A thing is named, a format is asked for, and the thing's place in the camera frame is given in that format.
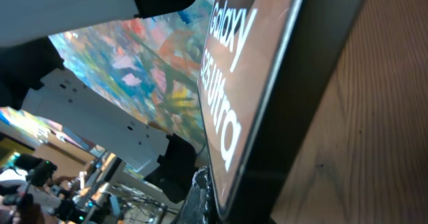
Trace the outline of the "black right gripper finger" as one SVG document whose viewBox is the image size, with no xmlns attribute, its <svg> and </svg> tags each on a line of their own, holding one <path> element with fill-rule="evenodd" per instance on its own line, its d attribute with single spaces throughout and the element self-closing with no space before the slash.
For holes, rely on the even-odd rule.
<svg viewBox="0 0 428 224">
<path fill-rule="evenodd" d="M 214 223 L 214 194 L 209 168 L 202 166 L 191 181 L 191 188 L 171 224 Z"/>
</svg>

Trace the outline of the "bronze Galaxy smartphone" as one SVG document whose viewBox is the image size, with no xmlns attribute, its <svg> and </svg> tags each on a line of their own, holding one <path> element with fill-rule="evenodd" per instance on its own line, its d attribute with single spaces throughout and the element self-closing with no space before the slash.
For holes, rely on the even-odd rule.
<svg viewBox="0 0 428 224">
<path fill-rule="evenodd" d="M 263 223 L 363 0 L 215 0 L 198 94 L 222 223 Z"/>
</svg>

